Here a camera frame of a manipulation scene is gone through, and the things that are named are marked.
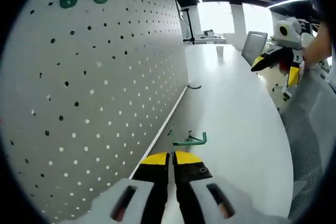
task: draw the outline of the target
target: black cable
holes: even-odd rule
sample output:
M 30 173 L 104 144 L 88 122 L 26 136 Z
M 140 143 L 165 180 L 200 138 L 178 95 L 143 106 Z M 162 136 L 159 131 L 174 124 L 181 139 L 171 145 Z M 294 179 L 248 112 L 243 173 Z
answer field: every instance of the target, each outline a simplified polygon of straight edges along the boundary
M 197 88 L 190 87 L 189 85 L 187 85 L 187 87 L 190 88 L 190 89 L 200 89 L 202 87 L 202 85 L 197 87 Z

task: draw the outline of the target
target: white table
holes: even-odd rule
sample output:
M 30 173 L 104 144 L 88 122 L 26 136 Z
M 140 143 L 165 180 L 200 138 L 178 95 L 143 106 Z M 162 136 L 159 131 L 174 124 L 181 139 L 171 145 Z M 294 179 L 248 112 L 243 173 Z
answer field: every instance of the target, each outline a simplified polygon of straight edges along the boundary
M 185 46 L 191 85 L 166 131 L 193 130 L 208 142 L 188 151 L 199 156 L 213 177 L 250 195 L 267 215 L 288 217 L 293 191 L 291 152 L 280 116 L 263 83 L 231 45 L 219 58 L 216 45 Z M 162 134 L 158 140 L 168 141 Z M 162 223 L 183 223 L 174 186 Z

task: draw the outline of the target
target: office chair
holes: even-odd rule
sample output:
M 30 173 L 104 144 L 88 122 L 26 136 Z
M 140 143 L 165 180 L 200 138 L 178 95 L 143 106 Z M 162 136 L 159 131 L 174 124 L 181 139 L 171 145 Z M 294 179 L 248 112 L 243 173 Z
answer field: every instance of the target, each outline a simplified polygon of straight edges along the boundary
M 287 106 L 280 112 L 293 161 L 294 220 L 309 202 L 334 146 L 336 96 L 318 67 L 307 70 Z
M 249 31 L 241 55 L 252 66 L 254 60 L 262 54 L 267 40 L 267 33 Z

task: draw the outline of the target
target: window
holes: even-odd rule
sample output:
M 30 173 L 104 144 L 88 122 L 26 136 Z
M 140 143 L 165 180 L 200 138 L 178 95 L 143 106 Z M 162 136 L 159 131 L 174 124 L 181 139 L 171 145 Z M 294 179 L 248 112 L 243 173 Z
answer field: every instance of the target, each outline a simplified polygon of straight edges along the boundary
M 249 31 L 260 31 L 267 33 L 268 37 L 274 35 L 272 14 L 268 8 L 243 3 L 243 10 L 246 34 L 248 34 Z
M 201 30 L 216 34 L 234 33 L 235 26 L 229 2 L 206 2 L 197 5 Z

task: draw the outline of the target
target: wall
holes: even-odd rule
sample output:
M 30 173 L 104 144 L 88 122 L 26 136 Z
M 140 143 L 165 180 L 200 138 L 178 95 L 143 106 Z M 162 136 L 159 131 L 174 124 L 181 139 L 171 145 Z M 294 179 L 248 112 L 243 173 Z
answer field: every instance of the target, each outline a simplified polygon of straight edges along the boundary
M 202 35 L 203 32 L 201 30 L 201 24 L 199 21 L 197 6 L 196 5 L 188 6 L 186 8 L 190 9 L 190 20 L 193 26 L 195 37 L 197 37 L 197 35 Z M 231 44 L 238 51 L 242 51 L 244 44 L 245 44 L 246 37 L 247 37 L 243 6 L 231 4 L 231 9 L 232 9 L 232 15 L 233 15 L 233 20 L 234 20 L 234 25 L 235 25 L 235 33 L 234 34 L 224 34 L 224 37 L 226 38 L 227 44 Z M 281 15 L 275 12 L 271 12 L 271 14 L 273 18 L 273 23 L 275 23 L 278 20 L 286 19 L 284 15 Z
M 2 60 L 1 144 L 48 223 L 129 177 L 187 84 L 175 0 L 27 0 Z

